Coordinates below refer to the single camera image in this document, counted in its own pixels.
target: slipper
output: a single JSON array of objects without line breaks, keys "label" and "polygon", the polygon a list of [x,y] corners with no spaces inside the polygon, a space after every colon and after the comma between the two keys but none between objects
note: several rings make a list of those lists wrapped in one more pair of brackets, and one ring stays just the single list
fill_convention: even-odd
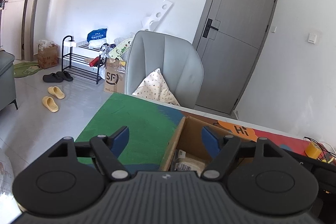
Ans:
[{"label": "slipper", "polygon": [[51,112],[56,112],[58,111],[58,106],[56,105],[54,99],[52,99],[49,96],[44,96],[42,99],[43,105],[49,109]]},{"label": "slipper", "polygon": [[70,73],[68,73],[67,71],[58,71],[56,72],[56,75],[68,82],[71,82],[73,80]]},{"label": "slipper", "polygon": [[57,86],[48,87],[48,92],[51,95],[55,96],[57,99],[63,99],[65,97],[65,94]]},{"label": "slipper", "polygon": [[46,83],[61,83],[63,82],[63,78],[57,76],[55,73],[51,73],[49,75],[43,75],[43,81]]}]

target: ribbed black surface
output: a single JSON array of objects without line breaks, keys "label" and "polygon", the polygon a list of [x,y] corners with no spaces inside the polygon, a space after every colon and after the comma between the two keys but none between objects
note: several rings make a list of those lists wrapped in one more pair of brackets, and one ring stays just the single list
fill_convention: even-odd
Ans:
[{"label": "ribbed black surface", "polygon": [[204,182],[194,172],[139,172],[114,183],[105,196],[82,213],[61,219],[23,214],[16,224],[198,224],[317,223],[304,213],[269,218],[250,213],[229,199],[220,184]]}]

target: gray leather chair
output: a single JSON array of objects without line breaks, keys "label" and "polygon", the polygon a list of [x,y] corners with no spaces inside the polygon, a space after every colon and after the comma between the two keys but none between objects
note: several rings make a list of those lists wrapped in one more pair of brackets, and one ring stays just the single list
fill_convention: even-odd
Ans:
[{"label": "gray leather chair", "polygon": [[0,110],[9,104],[16,104],[14,81],[14,55],[0,51]]},{"label": "gray leather chair", "polygon": [[126,65],[126,94],[132,94],[157,68],[179,104],[193,109],[203,81],[203,66],[192,44],[167,34],[137,32]]}]

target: black slipper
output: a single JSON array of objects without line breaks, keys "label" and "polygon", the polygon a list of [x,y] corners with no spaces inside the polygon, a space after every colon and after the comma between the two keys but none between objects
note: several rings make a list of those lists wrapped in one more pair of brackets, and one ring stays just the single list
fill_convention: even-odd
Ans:
[{"label": "black slipper", "polygon": [[67,71],[58,71],[56,72],[56,75],[68,82],[71,82],[73,80],[70,73],[68,73]]},{"label": "black slipper", "polygon": [[63,78],[59,77],[55,73],[51,73],[49,75],[43,75],[42,79],[43,79],[44,82],[47,82],[47,83],[61,83],[61,82],[63,82]]}]

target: light switch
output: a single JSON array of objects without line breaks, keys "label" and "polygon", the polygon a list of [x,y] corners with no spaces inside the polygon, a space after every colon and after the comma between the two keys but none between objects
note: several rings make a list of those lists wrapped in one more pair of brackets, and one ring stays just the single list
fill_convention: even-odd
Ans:
[{"label": "light switch", "polygon": [[316,38],[317,38],[317,35],[316,35],[316,34],[314,34],[314,33],[310,33],[310,34],[309,34],[309,37],[308,37],[308,42],[309,42],[309,43],[313,43],[313,44],[315,44],[315,43],[316,43]]}]

